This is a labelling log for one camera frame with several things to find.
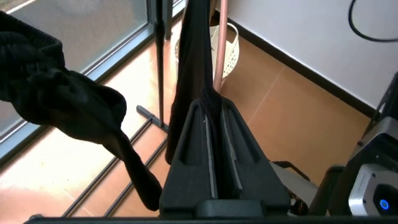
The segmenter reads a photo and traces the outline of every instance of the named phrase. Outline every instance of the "orange tiled floor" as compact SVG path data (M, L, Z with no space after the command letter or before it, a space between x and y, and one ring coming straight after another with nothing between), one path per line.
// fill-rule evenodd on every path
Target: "orange tiled floor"
M165 44L166 121L174 97L179 30L180 23ZM222 94L234 101L269 159L292 161L319 184L330 165L345 163L368 118L242 38L240 48ZM136 113L137 105L159 114L155 56L152 43L106 83L127 100L123 130L129 136L145 121ZM146 161L164 137L150 127L134 148ZM111 158L99 145L49 131L0 171L0 223L22 223L35 213L59 217ZM151 168L162 184L168 170L164 155ZM102 216L128 182L119 163L75 216ZM157 214L146 210L133 191L114 215Z

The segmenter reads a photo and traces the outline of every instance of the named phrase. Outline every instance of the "black fabric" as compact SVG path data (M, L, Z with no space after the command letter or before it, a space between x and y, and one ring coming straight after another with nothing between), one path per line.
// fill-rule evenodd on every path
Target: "black fabric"
M209 0L188 1L186 6L180 36L178 79L165 153L168 164L172 163L190 104L197 98L201 98L203 109L210 120L213 143L219 144L216 135L220 133L218 123L221 96L213 88L209 10Z
M159 209L162 187L121 131L124 97L67 70L59 40L5 12L0 12L0 100L11 102L28 122L102 144L124 161L144 205Z

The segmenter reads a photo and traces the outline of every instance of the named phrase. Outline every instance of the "glowing blue button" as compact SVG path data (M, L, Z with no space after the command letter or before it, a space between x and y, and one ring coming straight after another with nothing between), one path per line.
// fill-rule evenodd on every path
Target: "glowing blue button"
M390 207L390 205L388 204L388 202L387 202L386 200L384 200L384 199L380 200L380 206L381 206L381 208L384 209L384 210L387 210L387 209Z

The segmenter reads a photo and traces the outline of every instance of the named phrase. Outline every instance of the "laundry basket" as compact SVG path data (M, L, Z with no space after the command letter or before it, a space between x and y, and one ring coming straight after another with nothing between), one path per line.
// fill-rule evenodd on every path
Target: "laundry basket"
M235 31L235 38L232 42L226 41L225 44L225 60L224 60L224 71L223 71L223 79L221 82L221 86L223 86L226 77L234 70L236 63L239 58L239 32L238 29L227 23L228 27L232 28ZM218 37L219 37L220 26L210 27L210 39L211 39L211 60L213 62L213 79L216 70L216 58L217 58L217 50L218 50ZM176 76L178 78L178 55L180 52L180 40L175 44L175 58L177 62L177 73Z

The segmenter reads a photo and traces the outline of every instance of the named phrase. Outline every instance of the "white wall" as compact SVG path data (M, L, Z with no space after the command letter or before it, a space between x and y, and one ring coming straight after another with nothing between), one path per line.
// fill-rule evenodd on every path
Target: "white wall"
M398 71L398 43L356 36L350 2L229 0L228 17L375 108ZM358 0L354 23L372 37L398 37L397 9L397 0Z

